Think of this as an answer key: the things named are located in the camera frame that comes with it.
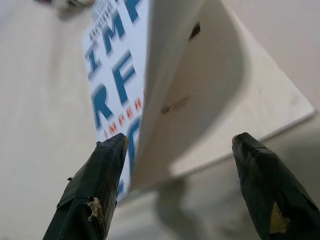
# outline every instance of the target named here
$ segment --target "white wall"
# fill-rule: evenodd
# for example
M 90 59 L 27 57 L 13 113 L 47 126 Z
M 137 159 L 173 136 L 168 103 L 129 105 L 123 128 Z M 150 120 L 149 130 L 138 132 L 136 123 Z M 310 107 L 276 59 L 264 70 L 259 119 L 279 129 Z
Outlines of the white wall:
M 237 14 L 279 67 L 320 110 L 320 1 L 223 2 Z

